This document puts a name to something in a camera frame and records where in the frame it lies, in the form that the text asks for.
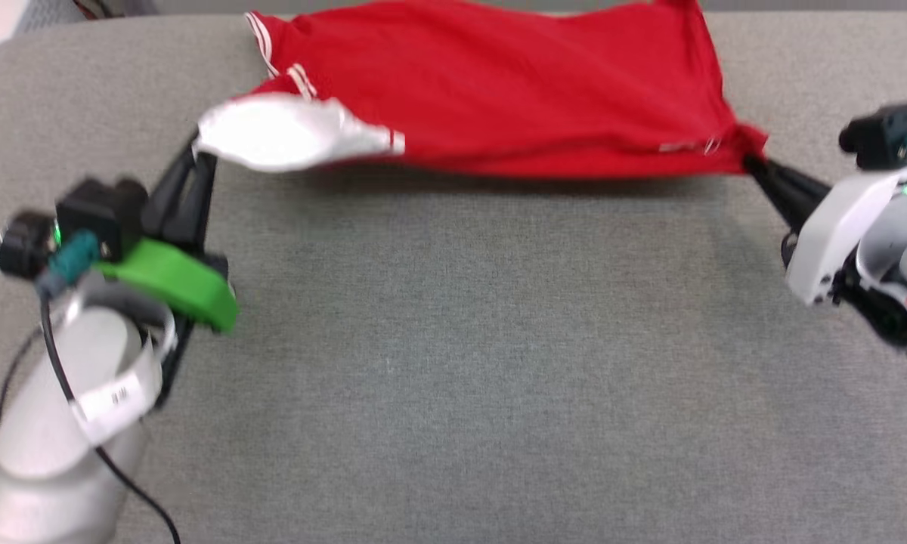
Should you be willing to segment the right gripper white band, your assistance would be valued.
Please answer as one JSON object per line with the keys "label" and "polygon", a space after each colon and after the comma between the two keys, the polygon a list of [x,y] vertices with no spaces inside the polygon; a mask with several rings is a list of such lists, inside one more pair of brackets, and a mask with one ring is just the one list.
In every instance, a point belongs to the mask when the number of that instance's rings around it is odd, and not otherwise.
{"label": "right gripper white band", "polygon": [[900,187],[907,183],[907,166],[858,173],[833,187],[758,155],[744,156],[744,168],[790,230],[800,231],[786,283],[806,305],[816,305],[819,297],[828,297],[831,281],[824,278],[833,278],[843,268],[848,255],[891,200],[902,195]]}

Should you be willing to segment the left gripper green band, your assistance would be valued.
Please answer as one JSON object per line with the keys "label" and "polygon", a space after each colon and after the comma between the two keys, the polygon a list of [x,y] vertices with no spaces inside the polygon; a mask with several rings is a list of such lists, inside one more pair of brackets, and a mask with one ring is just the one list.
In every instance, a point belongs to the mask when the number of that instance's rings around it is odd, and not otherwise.
{"label": "left gripper green band", "polygon": [[[178,205],[177,244],[199,257],[146,238],[122,261],[100,261],[94,265],[105,279],[124,283],[163,303],[174,318],[172,348],[161,356],[163,382],[154,404],[157,409],[162,409],[171,395],[195,328],[228,334],[233,331],[240,314],[228,279],[227,258],[202,254],[214,192],[216,158],[208,153],[198,153],[195,158],[192,148],[195,138],[197,135],[192,134],[185,141],[150,191],[144,206],[144,234],[160,236],[164,223]],[[190,189],[178,204],[191,169]]]}

